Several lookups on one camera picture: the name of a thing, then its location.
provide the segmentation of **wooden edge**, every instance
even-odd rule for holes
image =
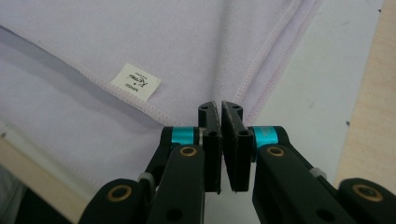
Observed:
[[[365,178],[396,193],[396,1],[386,0],[349,131],[335,185]]]
[[[56,176],[35,163],[6,139],[0,137],[0,163],[23,184],[59,211],[72,223],[78,223],[88,202],[78,197]]]

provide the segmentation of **black mechanical arm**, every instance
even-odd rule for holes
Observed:
[[[396,223],[396,197],[368,180],[335,189],[278,126],[243,125],[243,108],[214,102],[198,108],[198,127],[164,127],[137,181],[104,185],[79,223],[203,223],[205,192],[220,194],[221,157],[235,192],[248,191],[261,223]]]

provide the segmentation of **blue tape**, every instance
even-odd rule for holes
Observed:
[[[277,144],[279,142],[273,126],[253,126],[252,128],[256,137],[257,150],[264,145]]]
[[[179,143],[181,145],[194,144],[194,128],[174,127],[172,129],[172,143]]]

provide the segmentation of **brass screw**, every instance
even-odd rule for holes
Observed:
[[[282,157],[285,155],[285,151],[279,147],[268,147],[267,153],[271,156]]]
[[[119,196],[115,195],[115,193],[119,190],[125,190],[125,192]],[[128,185],[118,185],[111,189],[107,194],[107,199],[113,203],[119,203],[127,199],[132,194],[132,188]]]
[[[367,185],[363,185],[363,184],[356,184],[354,186],[352,186],[353,191],[355,191],[355,193],[359,196],[361,196],[363,199],[371,201],[371,202],[375,202],[375,203],[379,203],[382,200],[384,200],[384,197],[382,196],[382,194]]]
[[[197,149],[194,147],[183,147],[179,151],[180,155],[185,156],[185,157],[195,156],[197,154],[197,152],[198,152]]]

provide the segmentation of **white tag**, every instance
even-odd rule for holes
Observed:
[[[126,63],[111,83],[147,101],[160,86],[161,80],[149,73]]]

